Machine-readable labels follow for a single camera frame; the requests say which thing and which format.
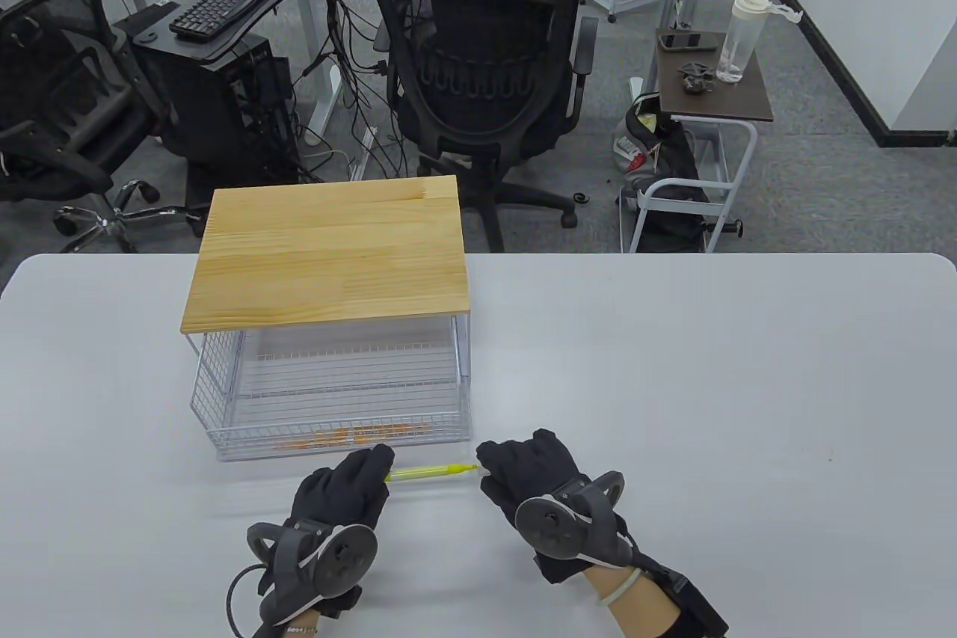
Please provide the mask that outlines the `person's left hand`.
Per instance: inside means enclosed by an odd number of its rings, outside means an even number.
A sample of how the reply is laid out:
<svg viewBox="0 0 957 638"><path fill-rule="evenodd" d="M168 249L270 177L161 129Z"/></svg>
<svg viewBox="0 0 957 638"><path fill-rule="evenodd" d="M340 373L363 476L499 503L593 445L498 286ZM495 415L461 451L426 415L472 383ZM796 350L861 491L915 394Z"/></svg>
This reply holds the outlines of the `person's left hand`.
<svg viewBox="0 0 957 638"><path fill-rule="evenodd" d="M283 523L250 526L248 544L264 568L257 637L303 636L318 624L300 625L301 617L337 619L355 607L378 552L374 531L394 460L386 444L352 451L301 481Z"/></svg>

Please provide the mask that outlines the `person's right hand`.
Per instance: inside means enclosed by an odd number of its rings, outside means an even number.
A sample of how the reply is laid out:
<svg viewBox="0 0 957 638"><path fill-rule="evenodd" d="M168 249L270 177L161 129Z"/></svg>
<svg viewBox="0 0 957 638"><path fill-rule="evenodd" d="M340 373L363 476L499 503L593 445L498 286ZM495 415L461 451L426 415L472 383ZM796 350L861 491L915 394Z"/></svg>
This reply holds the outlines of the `person's right hand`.
<svg viewBox="0 0 957 638"><path fill-rule="evenodd" d="M667 575L637 549L615 512L625 487L622 473L591 480L547 429L523 442L484 442L476 457L488 472L482 491L533 548L548 583L563 583L593 565L637 568L655 579Z"/></svg>

